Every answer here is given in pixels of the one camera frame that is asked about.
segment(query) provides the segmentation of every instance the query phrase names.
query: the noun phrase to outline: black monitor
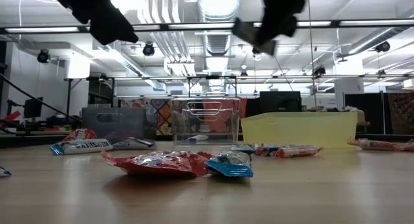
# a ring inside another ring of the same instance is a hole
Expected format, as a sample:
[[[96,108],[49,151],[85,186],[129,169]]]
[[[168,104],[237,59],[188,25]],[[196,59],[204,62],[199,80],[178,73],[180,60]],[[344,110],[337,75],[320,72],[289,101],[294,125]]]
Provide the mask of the black monitor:
[[[261,91],[260,109],[262,113],[302,111],[302,98],[299,91]]]
[[[25,102],[25,110],[24,116],[25,118],[36,118],[41,116],[41,106],[42,103],[37,101],[36,99],[26,100]]]

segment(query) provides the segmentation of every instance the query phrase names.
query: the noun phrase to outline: red snack bag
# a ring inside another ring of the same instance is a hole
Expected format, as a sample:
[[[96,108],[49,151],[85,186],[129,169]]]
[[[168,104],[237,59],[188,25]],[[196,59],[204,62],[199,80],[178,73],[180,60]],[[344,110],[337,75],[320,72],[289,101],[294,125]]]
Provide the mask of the red snack bag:
[[[71,140],[90,140],[96,139],[96,133],[91,129],[77,129],[65,137],[62,142],[67,142]]]
[[[275,158],[306,157],[316,155],[322,148],[315,146],[282,146],[278,151],[270,153]]]
[[[205,161],[212,156],[200,152],[156,151],[137,157],[115,158],[102,151],[109,165],[133,175],[181,175],[198,177],[207,174]]]

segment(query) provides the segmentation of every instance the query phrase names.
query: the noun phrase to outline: ceiling light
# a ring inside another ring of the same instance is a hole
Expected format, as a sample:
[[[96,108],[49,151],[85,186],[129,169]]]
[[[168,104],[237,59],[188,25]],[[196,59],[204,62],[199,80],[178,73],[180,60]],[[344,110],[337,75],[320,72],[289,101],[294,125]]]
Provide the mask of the ceiling light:
[[[150,80],[187,80],[186,77],[151,77]]]
[[[195,36],[231,36],[231,32],[196,32]]]
[[[8,33],[78,32],[78,27],[23,27],[6,28]]]
[[[396,19],[396,20],[355,20],[342,21],[341,26],[359,26],[359,25],[410,25],[414,24],[414,19]]]
[[[298,21],[298,27],[327,27],[330,21]]]
[[[133,26],[134,30],[160,30],[160,25],[135,25]]]
[[[194,23],[194,24],[171,24],[171,30],[185,30],[185,29],[231,29],[234,23]]]

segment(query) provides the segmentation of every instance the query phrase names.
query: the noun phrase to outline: white wall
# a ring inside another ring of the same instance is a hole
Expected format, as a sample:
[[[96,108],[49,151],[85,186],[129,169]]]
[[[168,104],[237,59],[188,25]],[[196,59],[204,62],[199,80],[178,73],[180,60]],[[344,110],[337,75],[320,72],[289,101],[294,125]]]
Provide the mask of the white wall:
[[[6,76],[9,80],[22,90],[35,97],[43,97],[43,101],[60,111],[66,111],[67,82],[63,81],[65,69],[56,65],[41,64],[37,58],[29,53],[20,51],[15,43],[7,45],[6,63],[8,69]],[[26,95],[9,85],[4,84],[4,96],[2,101],[1,117],[6,116],[7,99],[11,99],[18,104],[24,104],[25,100],[30,99]],[[12,112],[20,111],[23,119],[23,108],[13,107]],[[36,120],[45,120],[56,112],[46,106],[42,107],[41,117]]]

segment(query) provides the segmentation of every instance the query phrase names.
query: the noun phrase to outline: clear plastic bin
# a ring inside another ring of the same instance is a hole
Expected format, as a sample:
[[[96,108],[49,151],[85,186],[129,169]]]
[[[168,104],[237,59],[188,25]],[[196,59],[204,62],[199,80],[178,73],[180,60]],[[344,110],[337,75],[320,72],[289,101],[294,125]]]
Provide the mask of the clear plastic bin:
[[[239,98],[173,99],[174,146],[235,144],[239,136],[240,103]],[[190,140],[200,135],[206,137]]]

